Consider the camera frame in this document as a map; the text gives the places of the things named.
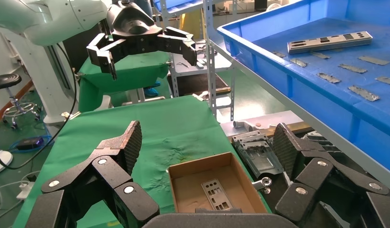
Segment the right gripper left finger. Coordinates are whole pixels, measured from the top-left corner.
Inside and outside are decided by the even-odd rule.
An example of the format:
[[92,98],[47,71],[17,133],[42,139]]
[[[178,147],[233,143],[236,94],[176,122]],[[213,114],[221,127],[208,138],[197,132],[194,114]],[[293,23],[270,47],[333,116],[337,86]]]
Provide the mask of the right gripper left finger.
[[42,184],[26,227],[75,228],[101,201],[123,227],[143,227],[160,208],[132,178],[141,145],[139,121],[122,135],[102,140],[83,162]]

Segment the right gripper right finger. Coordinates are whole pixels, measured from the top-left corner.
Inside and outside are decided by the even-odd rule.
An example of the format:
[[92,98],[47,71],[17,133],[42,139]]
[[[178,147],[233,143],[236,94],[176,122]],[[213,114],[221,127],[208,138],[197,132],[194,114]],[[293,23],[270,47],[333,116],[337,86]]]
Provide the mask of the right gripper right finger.
[[390,189],[334,159],[319,143],[276,126],[273,152],[290,185],[274,212],[304,227],[318,206],[330,206],[352,228],[390,228]]

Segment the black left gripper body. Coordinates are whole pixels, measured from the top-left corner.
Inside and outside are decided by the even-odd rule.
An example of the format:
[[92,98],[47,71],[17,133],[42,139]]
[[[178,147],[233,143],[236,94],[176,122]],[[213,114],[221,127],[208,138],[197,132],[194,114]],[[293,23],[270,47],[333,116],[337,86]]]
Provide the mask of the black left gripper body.
[[157,36],[162,28],[153,20],[149,1],[114,1],[107,11],[107,22],[123,54],[142,54],[158,51]]

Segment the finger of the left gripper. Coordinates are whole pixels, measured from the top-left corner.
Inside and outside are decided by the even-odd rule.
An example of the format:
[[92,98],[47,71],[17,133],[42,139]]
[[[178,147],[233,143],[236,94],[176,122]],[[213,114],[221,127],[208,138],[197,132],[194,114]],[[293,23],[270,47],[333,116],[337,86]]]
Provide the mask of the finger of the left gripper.
[[111,35],[99,33],[87,46],[92,64],[99,66],[102,73],[111,74],[117,80],[115,63],[127,56],[126,39],[113,39]]
[[156,37],[159,51],[180,54],[191,65],[197,64],[196,43],[193,34],[174,27],[166,27]]

